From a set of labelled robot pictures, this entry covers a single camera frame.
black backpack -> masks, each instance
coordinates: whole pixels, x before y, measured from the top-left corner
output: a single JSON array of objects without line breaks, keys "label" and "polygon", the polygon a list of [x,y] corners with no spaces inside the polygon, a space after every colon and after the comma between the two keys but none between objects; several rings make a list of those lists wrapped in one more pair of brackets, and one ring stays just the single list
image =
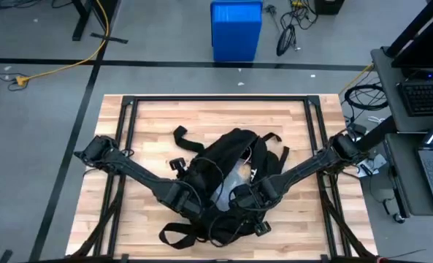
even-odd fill
[{"label": "black backpack", "polygon": [[[187,169],[184,169],[183,159],[175,159],[170,164],[172,169],[178,170],[179,180],[189,183],[196,189],[202,199],[204,212],[198,221],[191,221],[190,224],[167,224],[159,233],[160,240],[173,248],[183,249],[192,246],[196,240],[210,241],[213,245],[221,247],[242,236],[253,233],[259,235],[257,227],[263,221],[264,211],[247,211],[230,206],[229,210],[223,212],[216,207],[210,197],[240,159],[250,162],[251,178],[249,184],[238,186],[237,191],[248,191],[249,185],[263,177],[280,174],[289,148],[284,147],[279,159],[273,152],[268,151],[267,140],[275,137],[281,142],[281,138],[271,132],[260,137],[253,131],[233,129],[208,148],[201,143],[184,139],[186,133],[187,129],[182,126],[175,129],[175,143],[183,149],[196,152],[197,155]],[[182,233],[185,237],[176,243],[170,243],[166,232]]]}]

black trash can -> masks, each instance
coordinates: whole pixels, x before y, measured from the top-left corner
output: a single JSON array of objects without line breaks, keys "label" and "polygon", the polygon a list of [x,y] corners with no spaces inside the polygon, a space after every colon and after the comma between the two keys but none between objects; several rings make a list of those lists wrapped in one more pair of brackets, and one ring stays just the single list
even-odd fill
[{"label": "black trash can", "polygon": [[317,15],[337,15],[345,0],[315,0]]}]

gray floor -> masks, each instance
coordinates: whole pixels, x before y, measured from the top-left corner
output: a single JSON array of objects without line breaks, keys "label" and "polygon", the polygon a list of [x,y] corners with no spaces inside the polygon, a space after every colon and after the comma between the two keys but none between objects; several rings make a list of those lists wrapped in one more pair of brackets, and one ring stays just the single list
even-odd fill
[{"label": "gray floor", "polygon": [[[278,17],[287,10],[285,1],[266,4],[277,6]],[[256,62],[369,64],[369,51],[393,41],[424,5],[424,0],[346,1],[338,16],[322,16],[308,31],[298,31],[301,50],[289,50],[280,58],[275,55],[276,28],[264,15]],[[72,42],[76,17],[72,6],[52,10],[48,1],[32,9],[1,11],[0,58],[89,56],[99,41],[88,35],[99,33],[100,27],[91,19],[83,40]],[[209,1],[123,0],[112,35],[130,42],[110,43],[105,59],[211,61],[209,25]],[[12,67],[7,72],[27,75],[57,67],[0,64],[0,73],[6,66]],[[91,68],[79,66],[39,78],[19,92],[9,92],[7,84],[0,82],[0,256],[4,249],[12,249],[11,262],[27,260],[31,251]],[[102,66],[76,149],[91,139],[104,94],[331,94],[357,73]],[[350,115],[349,107],[343,110]],[[364,113],[358,123],[371,129],[375,124],[367,121],[370,115],[383,118],[389,111]],[[64,255],[84,169],[72,160],[43,259]],[[380,254],[393,256],[425,248],[400,259],[433,262],[433,218],[412,217],[406,224],[396,224],[370,196],[368,180],[362,183]],[[385,172],[374,178],[373,186],[377,197],[391,194]]]}]

blue plastic bin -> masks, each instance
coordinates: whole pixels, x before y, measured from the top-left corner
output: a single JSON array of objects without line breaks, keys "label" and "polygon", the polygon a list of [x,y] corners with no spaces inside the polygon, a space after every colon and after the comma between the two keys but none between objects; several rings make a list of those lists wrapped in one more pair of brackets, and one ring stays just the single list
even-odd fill
[{"label": "blue plastic bin", "polygon": [[261,0],[213,0],[211,34],[215,61],[253,61],[261,29]]}]

wooden tabletop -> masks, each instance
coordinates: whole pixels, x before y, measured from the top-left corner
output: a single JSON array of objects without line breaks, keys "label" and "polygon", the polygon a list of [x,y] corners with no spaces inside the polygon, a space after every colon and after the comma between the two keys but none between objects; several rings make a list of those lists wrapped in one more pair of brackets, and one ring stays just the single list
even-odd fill
[{"label": "wooden tabletop", "polygon": [[[332,136],[345,128],[340,101],[338,95],[320,95],[320,98],[326,131],[328,136]],[[104,97],[95,134],[115,136],[121,100],[119,95]],[[125,144],[130,107],[128,109],[120,148]],[[320,143],[316,118],[313,119]],[[250,129],[261,136],[274,132],[283,141],[270,140],[268,149],[278,156],[284,145],[291,149],[283,170],[312,156],[302,102],[173,101],[139,103],[132,142],[135,154],[131,158],[160,177],[175,178],[169,160],[183,157],[189,163],[195,155],[175,145],[172,132],[179,125],[187,128],[186,139],[202,142],[205,146],[236,127]],[[354,169],[347,171],[355,174]],[[97,224],[106,178],[103,172],[85,176],[66,254],[75,252]],[[346,222],[367,249],[377,253],[359,181],[340,176],[337,184]],[[270,210],[265,219],[272,231],[261,237],[242,237],[224,248],[216,248],[210,243],[196,243],[191,248],[176,250],[163,244],[158,233],[169,222],[186,220],[159,204],[149,189],[127,178],[115,256],[125,253],[131,258],[141,259],[274,260],[319,259],[320,254],[328,254],[315,176],[291,187],[283,201]],[[335,230],[340,254],[340,236]],[[104,238],[103,254],[108,240],[109,227]]]}]

